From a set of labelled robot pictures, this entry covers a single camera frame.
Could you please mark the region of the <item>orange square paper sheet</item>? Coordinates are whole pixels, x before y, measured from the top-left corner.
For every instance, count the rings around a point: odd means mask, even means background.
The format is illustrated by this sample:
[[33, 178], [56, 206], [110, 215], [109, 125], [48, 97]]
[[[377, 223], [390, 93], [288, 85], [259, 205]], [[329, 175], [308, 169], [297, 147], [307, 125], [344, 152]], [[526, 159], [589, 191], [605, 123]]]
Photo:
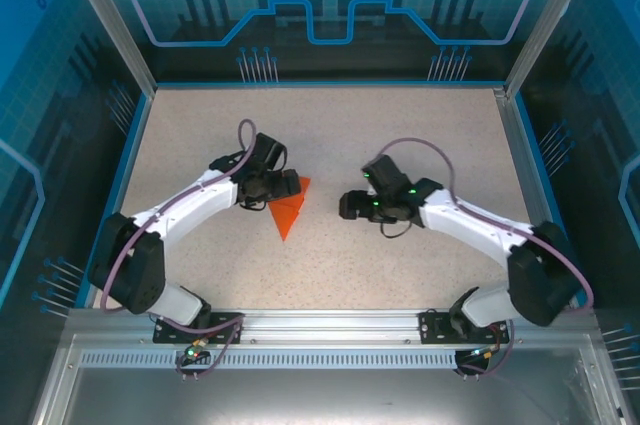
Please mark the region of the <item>orange square paper sheet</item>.
[[300, 178], [301, 192], [288, 198], [270, 202], [268, 208], [278, 229], [282, 241], [285, 241], [299, 216], [304, 204], [306, 192], [311, 183], [308, 177]]

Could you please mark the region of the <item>grey metal sheet panel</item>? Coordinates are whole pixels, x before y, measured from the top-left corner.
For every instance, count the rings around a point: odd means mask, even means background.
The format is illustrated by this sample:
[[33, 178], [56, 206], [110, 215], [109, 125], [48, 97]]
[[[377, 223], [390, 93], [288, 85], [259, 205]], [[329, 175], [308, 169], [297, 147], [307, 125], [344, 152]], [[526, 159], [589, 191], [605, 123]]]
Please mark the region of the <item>grey metal sheet panel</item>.
[[[258, 350], [402, 350], [263, 348]], [[435, 369], [94, 369], [58, 351], [29, 425], [640, 425], [590, 347], [522, 349], [496, 374]]]

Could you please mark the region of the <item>aluminium side rail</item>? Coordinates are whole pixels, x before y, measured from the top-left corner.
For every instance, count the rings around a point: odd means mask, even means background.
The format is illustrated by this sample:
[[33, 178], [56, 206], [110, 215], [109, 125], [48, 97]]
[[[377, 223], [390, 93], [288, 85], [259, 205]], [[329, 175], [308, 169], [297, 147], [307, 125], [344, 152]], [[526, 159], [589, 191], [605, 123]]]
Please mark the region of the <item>aluminium side rail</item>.
[[494, 89], [494, 96], [531, 222], [551, 221], [566, 232], [538, 140], [520, 94], [509, 98], [504, 88], [498, 87]]

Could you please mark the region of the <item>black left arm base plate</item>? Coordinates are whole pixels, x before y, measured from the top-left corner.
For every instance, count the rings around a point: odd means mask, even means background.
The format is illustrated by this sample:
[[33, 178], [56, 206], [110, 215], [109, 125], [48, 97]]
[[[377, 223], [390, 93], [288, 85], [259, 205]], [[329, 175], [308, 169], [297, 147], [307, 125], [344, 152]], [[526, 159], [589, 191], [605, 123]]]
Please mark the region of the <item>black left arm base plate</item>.
[[237, 327], [236, 335], [232, 339], [232, 344], [238, 344], [241, 338], [242, 324], [240, 320], [244, 315], [237, 312], [206, 312], [201, 314], [187, 328], [208, 329], [217, 327], [215, 333], [194, 334], [186, 333], [176, 329], [166, 321], [157, 319], [153, 331], [152, 342], [155, 344], [191, 344], [197, 339], [206, 339], [208, 344], [224, 345]]

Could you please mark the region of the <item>aluminium frame post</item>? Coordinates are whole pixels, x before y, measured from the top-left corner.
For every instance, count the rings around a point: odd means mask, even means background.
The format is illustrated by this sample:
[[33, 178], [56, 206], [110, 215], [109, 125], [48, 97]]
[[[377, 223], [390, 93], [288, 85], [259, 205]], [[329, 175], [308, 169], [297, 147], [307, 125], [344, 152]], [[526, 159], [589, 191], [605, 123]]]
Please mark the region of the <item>aluminium frame post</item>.
[[88, 0], [140, 90], [155, 98], [157, 83], [113, 0]]
[[572, 0], [548, 0], [506, 81], [505, 98], [514, 101]]

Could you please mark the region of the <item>aluminium mounting rail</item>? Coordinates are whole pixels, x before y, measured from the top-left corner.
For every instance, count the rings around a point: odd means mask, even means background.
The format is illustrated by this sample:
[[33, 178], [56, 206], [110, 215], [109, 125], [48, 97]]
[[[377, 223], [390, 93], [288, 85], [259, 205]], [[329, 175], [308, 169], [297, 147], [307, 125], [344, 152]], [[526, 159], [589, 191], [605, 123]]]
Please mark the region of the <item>aluminium mounting rail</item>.
[[[247, 310], [240, 344], [244, 347], [394, 347], [421, 345], [419, 310]], [[515, 319], [511, 342], [524, 348], [578, 347], [600, 340], [592, 313], [567, 314], [549, 327]], [[106, 315], [79, 309], [67, 319], [63, 340], [87, 347], [142, 346], [154, 326], [144, 316]]]

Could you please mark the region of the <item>aluminium left frame post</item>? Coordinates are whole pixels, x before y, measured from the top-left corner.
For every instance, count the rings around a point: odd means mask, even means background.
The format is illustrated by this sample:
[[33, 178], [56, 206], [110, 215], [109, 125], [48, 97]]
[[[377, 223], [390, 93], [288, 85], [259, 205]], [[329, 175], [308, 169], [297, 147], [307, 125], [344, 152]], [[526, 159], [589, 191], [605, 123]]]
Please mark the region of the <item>aluminium left frame post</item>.
[[140, 90], [155, 98], [157, 83], [113, 0], [88, 0]]

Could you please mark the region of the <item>aluminium right frame post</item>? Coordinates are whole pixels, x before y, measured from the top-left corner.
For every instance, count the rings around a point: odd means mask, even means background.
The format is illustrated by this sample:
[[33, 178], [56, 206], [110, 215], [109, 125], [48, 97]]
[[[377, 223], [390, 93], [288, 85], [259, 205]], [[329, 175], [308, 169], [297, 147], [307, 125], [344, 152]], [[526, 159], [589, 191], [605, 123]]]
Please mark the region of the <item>aluminium right frame post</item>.
[[514, 101], [572, 0], [548, 0], [506, 81], [505, 98]]

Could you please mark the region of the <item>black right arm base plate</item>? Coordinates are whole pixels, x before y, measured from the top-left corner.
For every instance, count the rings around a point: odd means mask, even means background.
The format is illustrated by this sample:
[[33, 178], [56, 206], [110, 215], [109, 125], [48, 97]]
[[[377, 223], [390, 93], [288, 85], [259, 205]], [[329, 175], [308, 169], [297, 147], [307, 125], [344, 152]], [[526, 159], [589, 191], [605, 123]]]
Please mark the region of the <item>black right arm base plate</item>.
[[497, 327], [480, 328], [464, 315], [452, 317], [448, 311], [427, 309], [417, 315], [418, 332], [423, 345], [494, 345], [508, 344], [510, 335], [505, 322]]

